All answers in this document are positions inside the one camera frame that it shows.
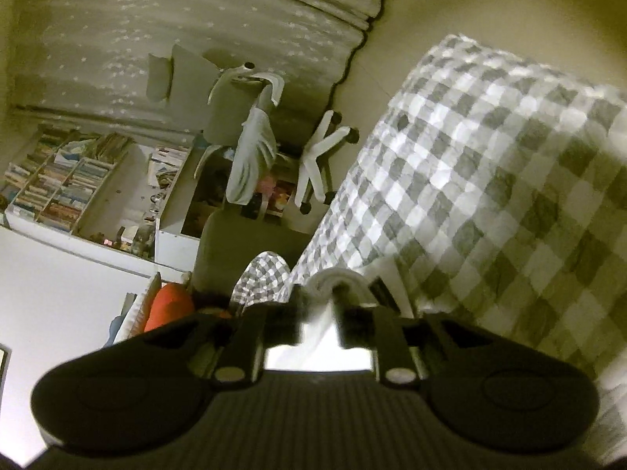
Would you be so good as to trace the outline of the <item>upper red plush cushion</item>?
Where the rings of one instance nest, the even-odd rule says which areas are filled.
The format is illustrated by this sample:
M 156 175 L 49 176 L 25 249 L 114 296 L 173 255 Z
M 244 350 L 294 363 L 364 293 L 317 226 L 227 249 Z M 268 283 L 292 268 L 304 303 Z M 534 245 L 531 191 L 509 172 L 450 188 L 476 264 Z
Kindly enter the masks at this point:
M 143 331 L 149 332 L 194 314 L 191 295 L 179 283 L 168 283 L 154 297 Z

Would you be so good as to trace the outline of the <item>white long sleeve shirt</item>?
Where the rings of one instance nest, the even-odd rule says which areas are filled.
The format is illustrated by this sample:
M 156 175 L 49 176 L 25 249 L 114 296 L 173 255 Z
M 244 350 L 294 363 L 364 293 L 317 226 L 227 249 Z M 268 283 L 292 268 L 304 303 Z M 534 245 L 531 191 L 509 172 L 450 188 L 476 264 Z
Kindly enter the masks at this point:
M 360 371 L 372 368 L 367 349 L 344 349 L 340 345 L 340 322 L 332 306 L 334 286 L 349 286 L 357 296 L 354 304 L 373 307 L 375 298 L 368 287 L 377 279 L 391 294 L 400 314 L 412 318 L 408 293 L 394 259 L 382 257 L 362 268 L 327 268 L 312 275 L 302 287 L 305 295 L 304 322 L 300 325 L 300 341 L 280 345 L 266 354 L 265 368 L 273 371 L 335 372 Z

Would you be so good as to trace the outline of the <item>blue plush toy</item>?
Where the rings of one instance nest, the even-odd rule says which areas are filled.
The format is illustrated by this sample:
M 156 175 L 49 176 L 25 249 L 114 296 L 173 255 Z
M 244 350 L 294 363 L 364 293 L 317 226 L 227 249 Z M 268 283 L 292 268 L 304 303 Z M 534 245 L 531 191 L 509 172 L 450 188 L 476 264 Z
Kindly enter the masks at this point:
M 136 297 L 137 295 L 135 293 L 125 294 L 124 302 L 123 302 L 120 313 L 117 316 L 115 316 L 112 319 L 112 321 L 109 323 L 109 337 L 107 338 L 106 342 L 103 345 L 104 348 L 112 346 L 112 344 L 114 344 L 115 337 L 117 336 L 120 330 L 120 327 L 125 319 L 125 316 L 127 316 L 127 312 L 130 311 L 132 304 L 134 304 Z

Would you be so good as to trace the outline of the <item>grey white checkered bedsheet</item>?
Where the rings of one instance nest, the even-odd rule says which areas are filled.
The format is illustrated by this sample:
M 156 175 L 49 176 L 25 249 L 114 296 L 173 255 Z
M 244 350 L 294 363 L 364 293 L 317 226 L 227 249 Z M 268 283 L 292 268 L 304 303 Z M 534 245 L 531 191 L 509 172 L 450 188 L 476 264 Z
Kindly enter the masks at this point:
M 240 306 L 392 258 L 420 312 L 562 359 L 600 389 L 585 450 L 626 453 L 626 94 L 450 35 L 405 79 L 296 264 L 265 251 Z

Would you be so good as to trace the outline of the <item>white desk with shelves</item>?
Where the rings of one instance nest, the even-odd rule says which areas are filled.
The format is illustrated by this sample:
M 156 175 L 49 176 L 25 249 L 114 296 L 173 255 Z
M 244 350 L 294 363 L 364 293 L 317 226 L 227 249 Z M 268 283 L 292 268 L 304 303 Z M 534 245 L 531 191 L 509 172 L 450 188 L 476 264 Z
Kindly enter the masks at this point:
M 199 249 L 183 229 L 202 154 L 197 145 L 70 133 L 34 171 L 9 168 L 20 187 L 4 216 L 9 229 L 65 253 L 175 280 Z

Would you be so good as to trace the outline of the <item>grey white office chair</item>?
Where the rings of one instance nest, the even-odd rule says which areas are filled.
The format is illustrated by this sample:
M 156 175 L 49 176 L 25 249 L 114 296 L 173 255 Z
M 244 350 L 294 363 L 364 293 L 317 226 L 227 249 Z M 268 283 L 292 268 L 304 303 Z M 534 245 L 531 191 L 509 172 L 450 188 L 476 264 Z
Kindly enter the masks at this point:
M 231 205 L 251 202 L 257 186 L 279 157 L 271 114 L 281 104 L 285 80 L 246 63 L 221 69 L 179 45 L 168 57 L 148 56 L 146 95 L 165 102 L 170 116 L 198 130 L 207 148 L 194 170 L 200 177 L 212 154 L 234 151 L 225 198 Z

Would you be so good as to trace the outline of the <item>grey star patterned curtain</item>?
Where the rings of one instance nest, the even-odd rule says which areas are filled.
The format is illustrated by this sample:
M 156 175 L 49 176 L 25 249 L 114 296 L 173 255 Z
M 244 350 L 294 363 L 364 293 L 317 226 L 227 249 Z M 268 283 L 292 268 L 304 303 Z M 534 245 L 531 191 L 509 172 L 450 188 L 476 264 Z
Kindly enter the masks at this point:
M 17 108 L 169 128 L 147 99 L 148 59 L 174 46 L 220 67 L 250 61 L 286 83 L 279 121 L 324 112 L 382 0 L 17 0 L 9 61 Z

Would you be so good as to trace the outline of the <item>white grey pillow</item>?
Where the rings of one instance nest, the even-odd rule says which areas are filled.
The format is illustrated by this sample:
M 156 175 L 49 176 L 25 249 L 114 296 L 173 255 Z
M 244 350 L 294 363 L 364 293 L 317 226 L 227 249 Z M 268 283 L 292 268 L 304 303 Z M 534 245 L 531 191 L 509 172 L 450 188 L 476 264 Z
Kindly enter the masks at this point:
M 149 280 L 146 289 L 134 300 L 130 310 L 127 312 L 127 316 L 125 316 L 120 328 L 120 332 L 124 331 L 122 337 L 124 341 L 145 331 L 153 301 L 160 288 L 161 276 L 160 273 L 156 273 Z

